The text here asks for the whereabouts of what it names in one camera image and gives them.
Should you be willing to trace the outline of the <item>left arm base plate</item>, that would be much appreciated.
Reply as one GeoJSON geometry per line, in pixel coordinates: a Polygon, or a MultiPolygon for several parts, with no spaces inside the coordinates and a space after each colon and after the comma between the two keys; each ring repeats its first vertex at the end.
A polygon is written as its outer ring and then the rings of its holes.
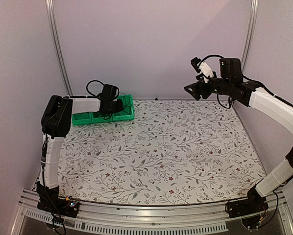
{"type": "Polygon", "coordinates": [[[61,216],[76,218],[79,212],[80,199],[40,197],[37,208],[61,216]]]}

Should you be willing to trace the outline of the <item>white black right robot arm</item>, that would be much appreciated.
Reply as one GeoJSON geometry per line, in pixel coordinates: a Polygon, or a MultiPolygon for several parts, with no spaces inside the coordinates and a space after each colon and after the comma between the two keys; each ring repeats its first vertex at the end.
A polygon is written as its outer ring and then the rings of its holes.
{"type": "MultiPolygon", "coordinates": [[[[202,59],[195,57],[191,65],[197,72],[196,82],[184,89],[195,100],[207,99],[212,94],[226,96],[266,116],[293,140],[293,105],[260,81],[246,77],[240,59],[214,54],[202,59]]],[[[271,172],[248,190],[245,200],[228,203],[230,212],[242,214],[268,209],[266,197],[293,179],[293,145],[285,154],[271,172]]]]}

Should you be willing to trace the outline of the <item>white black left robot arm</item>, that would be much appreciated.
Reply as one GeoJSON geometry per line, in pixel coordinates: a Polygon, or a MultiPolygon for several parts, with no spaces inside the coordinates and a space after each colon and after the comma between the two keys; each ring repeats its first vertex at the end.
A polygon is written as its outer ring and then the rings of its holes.
{"type": "Polygon", "coordinates": [[[118,96],[118,87],[103,84],[102,91],[94,95],[59,96],[53,95],[41,119],[43,146],[41,172],[37,183],[40,203],[51,212],[59,212],[63,201],[59,196],[58,165],[60,149],[71,128],[72,116],[81,113],[102,113],[110,115],[123,109],[118,96]]]}

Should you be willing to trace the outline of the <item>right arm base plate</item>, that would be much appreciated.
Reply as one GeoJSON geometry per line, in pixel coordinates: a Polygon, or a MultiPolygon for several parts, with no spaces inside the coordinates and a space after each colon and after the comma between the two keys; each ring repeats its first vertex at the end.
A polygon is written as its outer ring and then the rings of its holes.
{"type": "Polygon", "coordinates": [[[240,218],[242,225],[248,230],[257,230],[267,217],[269,206],[264,200],[259,205],[248,203],[247,199],[229,200],[225,204],[225,212],[229,218],[240,218]]]}

